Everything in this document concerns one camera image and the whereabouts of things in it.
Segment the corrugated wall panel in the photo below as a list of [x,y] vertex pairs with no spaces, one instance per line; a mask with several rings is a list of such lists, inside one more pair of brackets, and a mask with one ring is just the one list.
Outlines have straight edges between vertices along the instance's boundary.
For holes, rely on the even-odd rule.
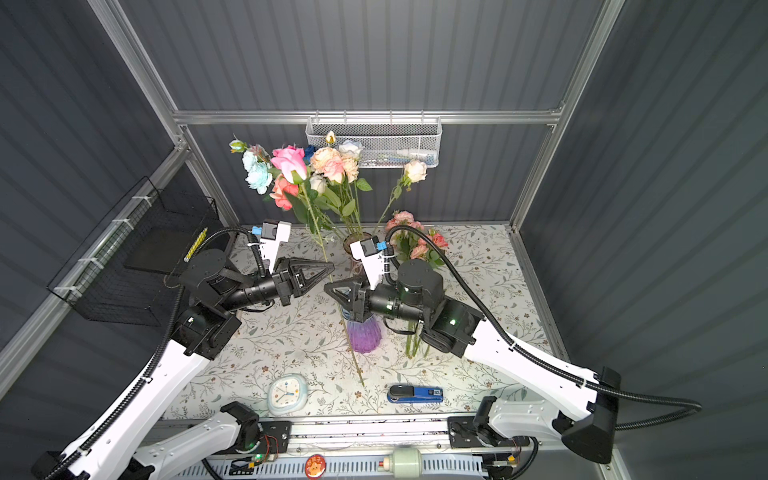
[[123,2],[183,110],[556,108],[598,0]]
[[[248,187],[241,155],[230,153],[227,144],[234,134],[270,151],[286,144],[303,145],[303,126],[194,125],[191,130],[243,222],[294,221],[292,213],[283,212],[274,201],[262,201]],[[547,132],[544,125],[446,125],[440,165],[429,169],[427,178],[413,185],[392,208],[411,211],[421,221],[508,221]],[[376,222],[402,170],[360,172],[373,187],[372,192],[359,194],[362,221]]]
[[763,476],[766,25],[765,2],[629,2],[522,229],[574,362],[704,404],[617,435],[633,478]]
[[0,2],[0,347],[172,148],[85,0]]
[[[200,193],[185,167],[166,189]],[[67,315],[0,402],[2,478],[31,480],[43,452],[61,450],[98,419],[141,371],[163,330]]]

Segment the round red sticker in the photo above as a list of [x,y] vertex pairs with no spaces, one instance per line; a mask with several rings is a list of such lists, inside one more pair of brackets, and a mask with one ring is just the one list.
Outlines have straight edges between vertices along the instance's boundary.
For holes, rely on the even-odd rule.
[[306,460],[304,474],[307,478],[320,478],[326,472],[326,460],[322,455],[312,455]]

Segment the light blue clock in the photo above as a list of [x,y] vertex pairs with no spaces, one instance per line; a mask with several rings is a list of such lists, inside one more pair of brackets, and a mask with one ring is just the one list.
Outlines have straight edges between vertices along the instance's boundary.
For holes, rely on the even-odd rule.
[[301,375],[292,373],[278,378],[268,390],[267,407],[274,416],[301,410],[309,397],[309,388]]

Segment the purple vase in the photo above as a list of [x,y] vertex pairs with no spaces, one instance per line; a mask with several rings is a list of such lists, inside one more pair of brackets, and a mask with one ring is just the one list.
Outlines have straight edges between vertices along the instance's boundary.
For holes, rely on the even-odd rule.
[[[342,309],[344,318],[349,313]],[[379,316],[374,315],[363,323],[347,321],[346,331],[349,332],[349,343],[352,349],[360,353],[372,352],[382,341],[382,331],[379,328]]]

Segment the table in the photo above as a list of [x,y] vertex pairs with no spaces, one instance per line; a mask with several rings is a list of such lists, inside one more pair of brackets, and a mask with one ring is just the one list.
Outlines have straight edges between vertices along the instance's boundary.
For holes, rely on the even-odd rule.
[[[450,247],[447,253],[501,324],[512,335],[551,353],[528,287],[515,258],[505,225],[436,225]],[[349,257],[340,242],[326,243],[329,261],[336,264],[334,280],[350,276]],[[294,226],[290,242],[279,256],[321,260],[323,252],[309,231]],[[242,236],[230,255],[243,273],[256,261]],[[472,305],[446,268],[445,293]],[[221,354],[184,387],[165,412],[166,419],[206,418],[222,405],[239,401],[260,415],[270,416],[266,391],[270,383],[288,373],[303,375],[310,388],[304,409],[290,416],[370,415],[417,412],[472,412],[486,395],[505,399],[538,398],[496,370],[430,349],[422,344],[413,359],[405,355],[406,340],[381,325],[382,342],[371,353],[356,353],[365,381],[356,374],[337,304],[322,284],[291,305],[278,304],[265,313],[240,313],[243,325]],[[392,404],[388,386],[397,383],[439,386],[440,404]]]

